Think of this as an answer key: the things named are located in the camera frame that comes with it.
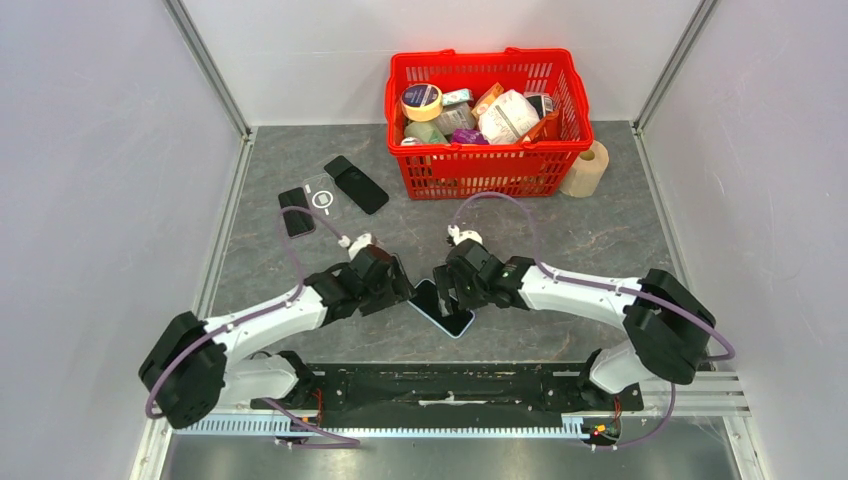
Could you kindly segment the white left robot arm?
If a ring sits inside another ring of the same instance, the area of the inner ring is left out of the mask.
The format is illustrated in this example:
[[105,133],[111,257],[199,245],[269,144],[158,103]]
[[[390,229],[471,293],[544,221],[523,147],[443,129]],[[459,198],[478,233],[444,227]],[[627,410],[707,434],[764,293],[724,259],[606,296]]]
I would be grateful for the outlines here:
[[191,311],[164,329],[138,376],[148,389],[145,412],[175,429],[190,427],[220,405],[281,400],[307,405],[312,374],[293,353],[257,352],[354,313],[368,316],[412,299],[400,259],[375,245],[307,276],[292,290],[242,311],[200,319]]

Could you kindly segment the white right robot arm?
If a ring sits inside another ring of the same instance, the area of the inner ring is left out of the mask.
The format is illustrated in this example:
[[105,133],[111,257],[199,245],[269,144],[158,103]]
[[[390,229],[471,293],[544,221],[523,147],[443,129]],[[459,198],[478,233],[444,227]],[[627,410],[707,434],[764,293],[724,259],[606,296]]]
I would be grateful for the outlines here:
[[586,360],[579,400],[601,409],[632,384],[658,378],[689,385],[715,332],[709,311],[667,271],[615,278],[558,270],[529,257],[498,259],[480,242],[456,244],[433,270],[444,308],[486,306],[575,315],[625,333],[619,345]]

